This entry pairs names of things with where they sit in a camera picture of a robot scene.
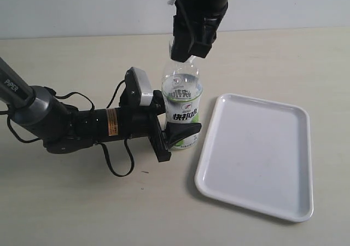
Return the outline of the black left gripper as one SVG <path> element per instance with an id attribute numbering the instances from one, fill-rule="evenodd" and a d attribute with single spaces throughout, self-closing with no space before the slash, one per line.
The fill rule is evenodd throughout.
<path id="1" fill-rule="evenodd" d="M 131 69 L 124 78 L 125 88 L 120 96 L 119 107 L 95 110 L 92 135 L 98 142 L 112 142 L 125 138 L 148 137 L 159 162 L 170 160 L 170 148 L 186 149 L 194 146 L 199 138 L 202 124 L 168 122 L 163 135 L 158 116 L 165 113 L 165 104 L 160 90 L 153 90 L 153 99 L 148 107 L 132 105 L 132 90 L 136 88 Z"/>

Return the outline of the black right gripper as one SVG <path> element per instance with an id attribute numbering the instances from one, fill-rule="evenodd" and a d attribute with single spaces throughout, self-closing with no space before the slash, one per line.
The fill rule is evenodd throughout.
<path id="1" fill-rule="evenodd" d="M 171 59 L 184 63 L 192 56 L 206 58 L 217 38 L 217 29 L 228 5 L 219 10 L 199 10 L 181 0 L 177 0 L 175 5 Z"/>

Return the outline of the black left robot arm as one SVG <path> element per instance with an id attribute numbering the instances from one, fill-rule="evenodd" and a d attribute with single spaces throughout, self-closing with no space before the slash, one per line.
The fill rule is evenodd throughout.
<path id="1" fill-rule="evenodd" d="M 161 128 L 165 112 L 162 92 L 153 90 L 145 71 L 131 67 L 117 108 L 80 111 L 65 104 L 48 87 L 28 85 L 6 62 L 1 62 L 1 100 L 9 123 L 16 123 L 42 140 L 52 154 L 67 154 L 95 144 L 147 137 L 160 162 L 171 157 L 170 148 L 198 133 L 198 122 L 170 123 Z"/>

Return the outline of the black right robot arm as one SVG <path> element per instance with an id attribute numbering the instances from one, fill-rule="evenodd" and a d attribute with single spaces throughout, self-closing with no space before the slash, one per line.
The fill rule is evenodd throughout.
<path id="1" fill-rule="evenodd" d="M 191 56 L 205 58 L 217 38 L 228 0 L 174 0 L 174 4 L 171 59 L 185 62 Z"/>

